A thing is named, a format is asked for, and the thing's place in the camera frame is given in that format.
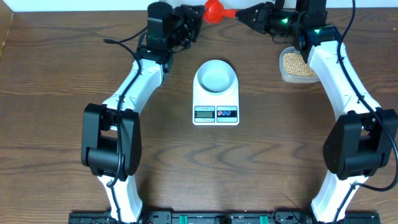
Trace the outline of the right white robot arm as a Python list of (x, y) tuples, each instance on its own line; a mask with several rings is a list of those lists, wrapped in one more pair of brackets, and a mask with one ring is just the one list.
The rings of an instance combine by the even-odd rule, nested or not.
[(370, 223), (371, 216), (347, 215), (359, 188), (397, 154), (397, 113), (381, 108), (361, 83), (346, 54), (345, 35), (326, 21), (325, 1), (256, 4), (235, 14), (261, 34), (291, 37), (305, 63), (317, 74), (336, 122), (323, 145), (327, 173), (303, 223)]

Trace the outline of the red plastic measuring scoop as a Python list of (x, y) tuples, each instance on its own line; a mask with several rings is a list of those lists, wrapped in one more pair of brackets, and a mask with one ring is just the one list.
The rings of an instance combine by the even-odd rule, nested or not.
[(207, 0), (204, 7), (203, 19), (209, 24), (219, 23), (225, 17), (234, 19), (238, 11), (237, 9), (225, 9), (219, 0)]

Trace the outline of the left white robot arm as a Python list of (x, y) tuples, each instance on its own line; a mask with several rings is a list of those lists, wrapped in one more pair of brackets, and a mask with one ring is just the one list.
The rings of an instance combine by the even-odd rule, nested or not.
[(132, 68), (119, 88), (83, 112), (81, 162), (104, 185), (115, 223), (143, 222), (135, 173), (142, 155), (140, 113), (171, 71), (174, 54), (197, 41), (205, 7), (153, 2), (147, 25), (135, 36)]

